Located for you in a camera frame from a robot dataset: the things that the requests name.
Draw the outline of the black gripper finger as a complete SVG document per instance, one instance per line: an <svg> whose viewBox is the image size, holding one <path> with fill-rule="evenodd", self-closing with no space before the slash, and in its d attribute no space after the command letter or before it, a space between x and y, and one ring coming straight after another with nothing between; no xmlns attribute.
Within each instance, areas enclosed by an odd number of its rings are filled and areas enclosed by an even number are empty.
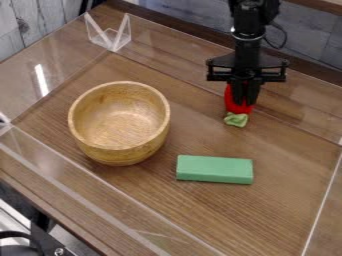
<svg viewBox="0 0 342 256"><path fill-rule="evenodd" d="M239 79L232 79L229 87L232 93L232 101L236 105L241 106L245 101L247 84Z"/></svg>
<svg viewBox="0 0 342 256"><path fill-rule="evenodd" d="M260 78L253 78L247 83L247 105L253 105L256 103L260 86L263 81Z"/></svg>

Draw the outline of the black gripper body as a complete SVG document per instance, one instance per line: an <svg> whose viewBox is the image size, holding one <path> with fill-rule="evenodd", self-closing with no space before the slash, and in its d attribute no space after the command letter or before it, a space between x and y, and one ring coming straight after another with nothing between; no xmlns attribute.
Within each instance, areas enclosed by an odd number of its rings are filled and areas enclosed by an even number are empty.
<svg viewBox="0 0 342 256"><path fill-rule="evenodd" d="M232 79L260 78L262 82L284 82L288 65L286 59L266 53L243 60L237 59L235 53L229 53L205 61L207 80L231 82Z"/></svg>

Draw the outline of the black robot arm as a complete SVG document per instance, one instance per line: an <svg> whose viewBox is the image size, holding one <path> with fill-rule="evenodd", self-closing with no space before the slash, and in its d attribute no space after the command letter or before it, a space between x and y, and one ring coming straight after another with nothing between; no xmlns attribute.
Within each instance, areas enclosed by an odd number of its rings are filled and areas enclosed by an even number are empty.
<svg viewBox="0 0 342 256"><path fill-rule="evenodd" d="M233 52L205 61L207 80L224 81L236 106L256 103L260 87L286 81L288 61L262 53L266 27L274 24L280 0L228 0Z"/></svg>

